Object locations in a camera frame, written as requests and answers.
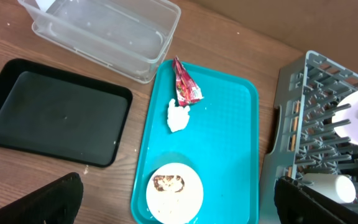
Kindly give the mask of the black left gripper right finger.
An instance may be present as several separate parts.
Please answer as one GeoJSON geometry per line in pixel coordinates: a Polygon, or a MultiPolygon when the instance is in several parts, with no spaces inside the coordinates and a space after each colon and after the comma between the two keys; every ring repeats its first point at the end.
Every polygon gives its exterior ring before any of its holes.
{"type": "Polygon", "coordinates": [[[285,176],[275,183],[274,204],[282,224],[358,224],[358,213],[285,176]]]}

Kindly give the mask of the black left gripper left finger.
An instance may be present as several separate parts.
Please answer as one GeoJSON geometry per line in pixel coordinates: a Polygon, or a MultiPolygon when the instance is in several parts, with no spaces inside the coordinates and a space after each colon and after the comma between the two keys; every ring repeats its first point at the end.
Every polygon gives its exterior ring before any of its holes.
{"type": "Polygon", "coordinates": [[[73,224],[83,192],[80,175],[71,172],[0,208],[0,223],[73,224]]]}

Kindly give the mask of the white plastic cup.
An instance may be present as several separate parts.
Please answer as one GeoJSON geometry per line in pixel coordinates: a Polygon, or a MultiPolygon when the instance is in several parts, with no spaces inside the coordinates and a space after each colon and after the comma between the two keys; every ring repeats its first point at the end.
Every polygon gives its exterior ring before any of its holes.
{"type": "Polygon", "coordinates": [[[302,181],[309,182],[309,188],[337,203],[352,203],[356,199],[356,188],[345,175],[307,173],[302,181]]]}

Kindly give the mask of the wooden chopstick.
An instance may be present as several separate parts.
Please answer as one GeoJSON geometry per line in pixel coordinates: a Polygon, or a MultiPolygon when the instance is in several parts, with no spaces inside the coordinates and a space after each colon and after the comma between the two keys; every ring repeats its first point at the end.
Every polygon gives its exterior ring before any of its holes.
{"type": "MultiPolygon", "coordinates": [[[[298,114],[298,113],[299,113],[299,110],[300,110],[300,101],[297,101],[297,102],[296,102],[296,106],[295,106],[295,113],[298,114]]],[[[295,151],[295,146],[296,146],[296,130],[297,130],[297,128],[298,128],[298,120],[299,120],[299,116],[296,115],[296,116],[294,117],[293,127],[292,127],[293,135],[292,135],[292,137],[291,137],[291,145],[290,145],[290,150],[291,150],[291,152],[294,152],[294,151],[295,151]]],[[[292,170],[293,170],[293,165],[291,165],[291,166],[288,168],[288,173],[287,173],[287,176],[288,176],[288,177],[291,177],[292,170]]]]}

